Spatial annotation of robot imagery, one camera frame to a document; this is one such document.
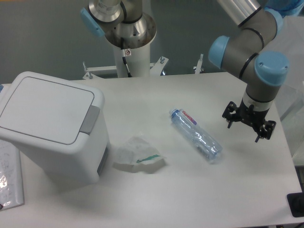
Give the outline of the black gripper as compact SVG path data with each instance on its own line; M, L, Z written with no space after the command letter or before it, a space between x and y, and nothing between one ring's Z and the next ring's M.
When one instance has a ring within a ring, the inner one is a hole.
M247 103L247 100L243 98L239 108L234 102L230 101L222 117L228 122L228 128L230 128L234 122L241 122L252 127L257 133L255 139L257 143L259 139L270 140L276 127L276 121L265 120L267 113L268 107L263 108L263 110L258 109L254 104Z

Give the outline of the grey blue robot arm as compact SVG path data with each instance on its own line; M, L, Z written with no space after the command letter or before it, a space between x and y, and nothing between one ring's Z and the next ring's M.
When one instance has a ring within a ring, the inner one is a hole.
M234 38L218 37L208 59L247 85L240 105L230 102L222 116L229 124L242 122L252 127L258 139L270 139L276 123L266 120L266 114L286 79L289 61L282 53L264 48L278 35L283 19L255 0L221 0L219 4L241 32ZM143 12L142 1L91 0L80 10L80 17L92 34L105 37L112 45L119 77L162 72L161 63L150 63L156 25Z

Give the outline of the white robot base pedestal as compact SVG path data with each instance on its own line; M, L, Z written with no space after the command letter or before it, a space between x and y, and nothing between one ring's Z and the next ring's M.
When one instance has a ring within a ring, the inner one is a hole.
M120 23L106 33L107 41L112 45L116 66L125 58L132 63L150 64L150 45L156 36L156 24L153 18L143 13L134 23Z

